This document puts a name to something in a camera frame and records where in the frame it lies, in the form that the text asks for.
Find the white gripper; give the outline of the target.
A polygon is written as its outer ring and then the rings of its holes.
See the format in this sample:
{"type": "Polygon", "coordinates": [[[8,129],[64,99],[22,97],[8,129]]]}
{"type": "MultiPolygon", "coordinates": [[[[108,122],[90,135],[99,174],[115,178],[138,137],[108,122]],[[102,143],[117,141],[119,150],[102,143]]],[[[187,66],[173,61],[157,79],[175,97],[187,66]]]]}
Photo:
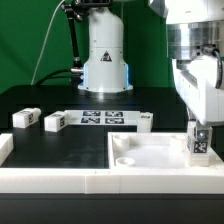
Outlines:
{"type": "Polygon", "coordinates": [[[217,60],[209,56],[193,61],[173,59],[172,66],[175,88],[188,107],[188,120],[204,126],[224,125],[224,77],[217,89],[217,60]]]}

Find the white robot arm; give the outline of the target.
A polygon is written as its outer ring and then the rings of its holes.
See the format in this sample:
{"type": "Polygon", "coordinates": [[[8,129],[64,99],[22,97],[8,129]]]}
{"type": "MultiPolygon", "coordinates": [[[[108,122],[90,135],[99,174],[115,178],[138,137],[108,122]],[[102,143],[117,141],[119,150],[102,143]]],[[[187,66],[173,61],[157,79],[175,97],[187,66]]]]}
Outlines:
{"type": "MultiPolygon", "coordinates": [[[[148,0],[166,20],[167,56],[175,88],[203,125],[224,124],[224,0],[148,0]]],[[[108,8],[89,15],[90,52],[80,88],[118,93],[131,88],[123,60],[123,23],[108,8]]]]}

